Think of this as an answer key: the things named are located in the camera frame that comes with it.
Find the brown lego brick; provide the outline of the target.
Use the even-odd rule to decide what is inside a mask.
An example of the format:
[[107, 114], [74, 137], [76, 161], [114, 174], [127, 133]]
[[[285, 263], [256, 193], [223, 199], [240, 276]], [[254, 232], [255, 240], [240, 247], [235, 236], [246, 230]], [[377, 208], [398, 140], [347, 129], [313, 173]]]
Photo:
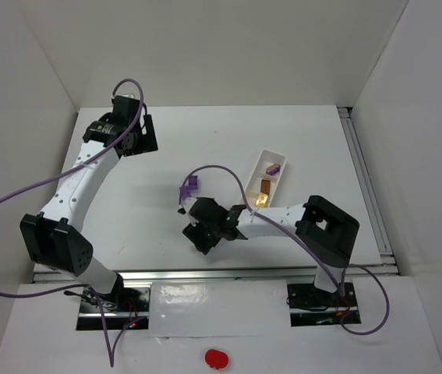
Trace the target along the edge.
[[268, 179], [262, 179], [260, 181], [260, 193], [263, 193], [265, 195], [271, 194], [271, 181]]

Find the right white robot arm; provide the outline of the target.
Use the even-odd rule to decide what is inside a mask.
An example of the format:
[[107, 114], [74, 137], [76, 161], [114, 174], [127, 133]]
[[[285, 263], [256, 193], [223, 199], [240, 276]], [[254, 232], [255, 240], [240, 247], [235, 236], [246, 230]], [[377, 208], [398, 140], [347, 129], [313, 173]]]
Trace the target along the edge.
[[204, 255], [221, 240], [287, 237], [317, 263], [315, 288], [345, 294], [345, 271], [359, 231], [359, 222], [322, 196], [294, 206], [225, 209], [214, 199], [189, 197], [178, 213], [189, 218], [182, 233]]

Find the purple round lego block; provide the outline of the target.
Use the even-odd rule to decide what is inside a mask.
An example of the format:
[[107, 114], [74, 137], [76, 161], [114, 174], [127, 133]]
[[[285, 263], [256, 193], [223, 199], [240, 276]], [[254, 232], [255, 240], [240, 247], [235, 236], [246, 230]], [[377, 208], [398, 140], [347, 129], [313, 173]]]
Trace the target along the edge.
[[196, 191], [199, 188], [199, 180], [197, 175], [191, 175], [188, 177], [184, 186], [187, 192]]

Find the purple lego brick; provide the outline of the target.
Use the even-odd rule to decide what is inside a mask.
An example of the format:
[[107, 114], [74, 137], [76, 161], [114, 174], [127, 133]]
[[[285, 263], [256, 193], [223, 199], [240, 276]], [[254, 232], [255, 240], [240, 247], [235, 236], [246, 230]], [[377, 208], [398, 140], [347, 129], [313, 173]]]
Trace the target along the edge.
[[179, 188], [179, 205], [182, 206], [184, 201], [191, 196], [189, 186], [184, 185]]

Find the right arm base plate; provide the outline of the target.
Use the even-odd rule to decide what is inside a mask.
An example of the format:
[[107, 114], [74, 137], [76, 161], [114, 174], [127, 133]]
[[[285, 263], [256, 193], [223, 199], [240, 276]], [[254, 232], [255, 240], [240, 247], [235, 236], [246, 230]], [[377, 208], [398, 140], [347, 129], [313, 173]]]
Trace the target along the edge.
[[345, 296], [336, 291], [333, 294], [321, 291], [313, 284], [288, 284], [286, 303], [290, 309], [290, 323], [298, 326], [360, 324], [361, 317], [355, 289], [351, 282], [345, 283]]

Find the purple curved lego block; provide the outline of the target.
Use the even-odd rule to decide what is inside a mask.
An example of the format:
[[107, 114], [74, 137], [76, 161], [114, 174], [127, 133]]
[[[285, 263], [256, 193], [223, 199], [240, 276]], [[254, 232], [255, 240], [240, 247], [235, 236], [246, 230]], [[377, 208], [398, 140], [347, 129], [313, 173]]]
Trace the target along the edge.
[[275, 164], [272, 164], [269, 167], [267, 167], [265, 174], [273, 176], [273, 175], [277, 175], [280, 172], [281, 172], [281, 165], [275, 163]]

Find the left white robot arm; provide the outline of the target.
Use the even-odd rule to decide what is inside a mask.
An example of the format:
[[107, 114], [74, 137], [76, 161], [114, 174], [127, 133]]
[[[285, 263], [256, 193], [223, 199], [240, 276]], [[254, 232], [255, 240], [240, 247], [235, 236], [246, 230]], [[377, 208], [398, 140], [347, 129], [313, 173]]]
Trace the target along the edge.
[[158, 149], [154, 125], [141, 101], [116, 96], [112, 110], [92, 122], [83, 134], [75, 172], [36, 215], [27, 214], [20, 231], [30, 259], [70, 276], [116, 303], [124, 298], [123, 279], [94, 256], [83, 237], [83, 222], [103, 181], [123, 157]]

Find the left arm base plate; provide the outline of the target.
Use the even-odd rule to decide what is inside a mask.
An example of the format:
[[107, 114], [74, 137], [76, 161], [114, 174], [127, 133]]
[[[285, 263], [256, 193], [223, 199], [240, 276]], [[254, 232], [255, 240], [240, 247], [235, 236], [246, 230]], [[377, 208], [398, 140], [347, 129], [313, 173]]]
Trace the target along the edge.
[[[147, 330], [149, 328], [150, 286], [134, 288], [131, 297], [119, 304], [101, 298], [104, 318], [108, 330], [122, 330], [129, 323], [129, 330]], [[77, 331], [101, 331], [103, 324], [96, 298], [84, 289], [79, 295], [80, 307], [77, 316]]]

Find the long yellow lego brick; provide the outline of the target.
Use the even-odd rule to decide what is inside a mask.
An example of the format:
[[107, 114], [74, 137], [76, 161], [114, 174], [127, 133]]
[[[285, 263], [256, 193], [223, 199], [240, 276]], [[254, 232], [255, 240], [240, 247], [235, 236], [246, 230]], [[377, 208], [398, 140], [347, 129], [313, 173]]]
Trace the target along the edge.
[[246, 199], [250, 206], [253, 207], [269, 207], [270, 197], [263, 192], [247, 192]]

